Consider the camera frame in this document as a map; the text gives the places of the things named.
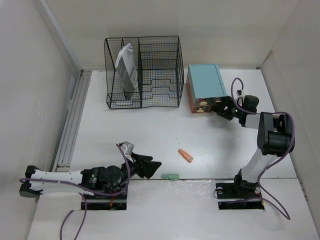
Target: wire mesh basket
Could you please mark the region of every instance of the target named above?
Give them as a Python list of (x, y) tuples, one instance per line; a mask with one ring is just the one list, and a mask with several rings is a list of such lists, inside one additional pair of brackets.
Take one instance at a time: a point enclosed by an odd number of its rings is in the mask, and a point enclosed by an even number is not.
[[(125, 92), (115, 69), (119, 51), (129, 43), (137, 67), (138, 87), (134, 92)], [(110, 109), (179, 107), (184, 88), (184, 65), (178, 36), (106, 38), (104, 56), (106, 103)]]

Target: light blue box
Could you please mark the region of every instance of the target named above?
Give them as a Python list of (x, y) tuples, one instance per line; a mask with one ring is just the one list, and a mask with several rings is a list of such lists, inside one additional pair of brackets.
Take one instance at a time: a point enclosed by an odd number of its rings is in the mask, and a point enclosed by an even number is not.
[(216, 63), (189, 65), (187, 78), (194, 106), (197, 106), (201, 99), (206, 99), (208, 105), (211, 105), (211, 99), (227, 96), (219, 66)]

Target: green object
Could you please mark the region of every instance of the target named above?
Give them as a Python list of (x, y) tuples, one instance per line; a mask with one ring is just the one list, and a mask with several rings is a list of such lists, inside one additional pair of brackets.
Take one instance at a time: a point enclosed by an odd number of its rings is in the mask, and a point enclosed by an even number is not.
[(179, 180), (180, 176), (177, 173), (174, 173), (174, 174), (162, 174), (161, 178), (165, 179), (165, 180)]
[(228, 95), (219, 66), (216, 63), (189, 65), (187, 77), (195, 106), (198, 106), (197, 101), (199, 99), (225, 97)]

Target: white table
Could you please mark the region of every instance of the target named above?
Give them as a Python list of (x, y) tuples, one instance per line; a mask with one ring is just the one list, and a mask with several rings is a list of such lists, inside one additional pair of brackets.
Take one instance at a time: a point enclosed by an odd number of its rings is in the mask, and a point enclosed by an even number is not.
[[(221, 70), (221, 75), (229, 93), (233, 78), (240, 77), (245, 92), (259, 97), (259, 112), (274, 110), (259, 70)], [(137, 154), (162, 162), (155, 179), (163, 173), (179, 173), (183, 179), (226, 179), (233, 178), (256, 150), (256, 130), (214, 113), (191, 114), (186, 89), (179, 108), (109, 110), (105, 102), (105, 72), (94, 71), (71, 171), (122, 164), (115, 143), (129, 141)], [(194, 157), (192, 163), (178, 155), (179, 148)], [(265, 211), (218, 210), (214, 180), (132, 180), (127, 210), (89, 211), (78, 240), (318, 239), (291, 159), (264, 176), (275, 178), (261, 182), (283, 203), (291, 221), (267, 204)], [(28, 239), (58, 240), (64, 217), (79, 210), (80, 202), (80, 196), (72, 193), (41, 196)], [(74, 239), (82, 216), (80, 210), (70, 216), (64, 240)]]
[[(258, 111), (274, 112), (260, 70), (222, 69), (221, 75), (229, 95), (232, 80), (239, 77), (246, 94), (259, 98)], [(93, 71), (71, 171), (122, 164), (115, 144), (128, 141), (134, 144), (135, 153), (153, 156), (155, 161), (162, 162), (153, 179), (174, 173), (182, 179), (228, 179), (247, 164), (257, 149), (258, 131), (241, 127), (236, 118), (228, 121), (215, 113), (191, 113), (186, 86), (180, 107), (173, 108), (110, 110), (106, 96), (105, 71)], [(189, 153), (193, 162), (187, 163), (178, 149)], [(295, 178), (290, 157), (263, 177)]]
[[(261, 183), (283, 203), (290, 221), (267, 204), (265, 211), (218, 210), (214, 180), (133, 180), (127, 210), (88, 211), (78, 240), (318, 239), (297, 179)], [(41, 196), (28, 239), (58, 240), (63, 219), (71, 209), (80, 209), (80, 202), (73, 193)], [(83, 214), (79, 210), (69, 217), (64, 240), (74, 239)]]

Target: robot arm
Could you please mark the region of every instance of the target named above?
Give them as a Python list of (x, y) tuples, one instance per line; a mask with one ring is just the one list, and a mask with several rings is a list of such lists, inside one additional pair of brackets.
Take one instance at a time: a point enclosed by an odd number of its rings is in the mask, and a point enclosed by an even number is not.
[[(149, 179), (162, 164), (152, 161), (151, 156), (133, 153), (134, 145), (129, 142), (124, 142), (120, 146), (128, 161), (130, 177), (138, 175), (140, 178)], [(111, 194), (121, 190), (128, 181), (128, 170), (125, 163), (121, 167), (101, 166), (75, 172), (45, 172), (35, 166), (28, 166), (25, 177), (32, 180), (25, 180), (21, 184), (19, 193), (22, 197), (38, 199), (40, 195), (56, 192), (95, 196), (99, 193)]]
[[(242, 108), (256, 113), (259, 99), (255, 96), (244, 95)], [(220, 189), (219, 199), (248, 199), (257, 197), (260, 193), (259, 175), (277, 158), (282, 157), (288, 150), (292, 138), (292, 123), (285, 114), (261, 112), (248, 114), (238, 109), (230, 96), (224, 97), (219, 104), (212, 108), (219, 116), (232, 120), (238, 118), (242, 127), (257, 129), (257, 150), (246, 166), (241, 168), (234, 177), (233, 183), (217, 183)]]

